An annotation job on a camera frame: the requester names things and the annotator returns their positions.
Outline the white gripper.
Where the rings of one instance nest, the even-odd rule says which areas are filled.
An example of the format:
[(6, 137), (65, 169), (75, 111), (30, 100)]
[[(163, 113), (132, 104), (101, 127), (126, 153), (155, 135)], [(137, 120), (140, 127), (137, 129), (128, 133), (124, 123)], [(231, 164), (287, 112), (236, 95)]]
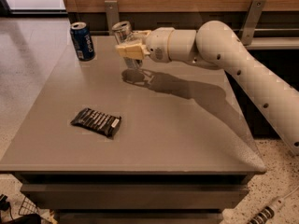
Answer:
[(133, 38), (146, 40), (146, 46), (141, 43), (120, 44), (116, 46), (116, 51), (124, 58), (143, 60), (149, 56), (156, 63), (170, 63), (168, 43), (174, 31), (172, 27), (162, 27), (154, 31), (133, 31)]

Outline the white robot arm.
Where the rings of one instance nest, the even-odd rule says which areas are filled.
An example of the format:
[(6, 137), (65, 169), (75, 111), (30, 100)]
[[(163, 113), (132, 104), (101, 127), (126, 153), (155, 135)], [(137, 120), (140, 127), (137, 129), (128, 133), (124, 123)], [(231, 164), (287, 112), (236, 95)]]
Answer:
[(198, 30), (161, 27), (133, 31), (128, 21), (112, 27), (116, 51), (137, 69), (149, 57), (156, 63), (183, 62), (230, 74), (282, 141), (299, 154), (299, 91), (249, 54), (233, 30), (209, 21)]

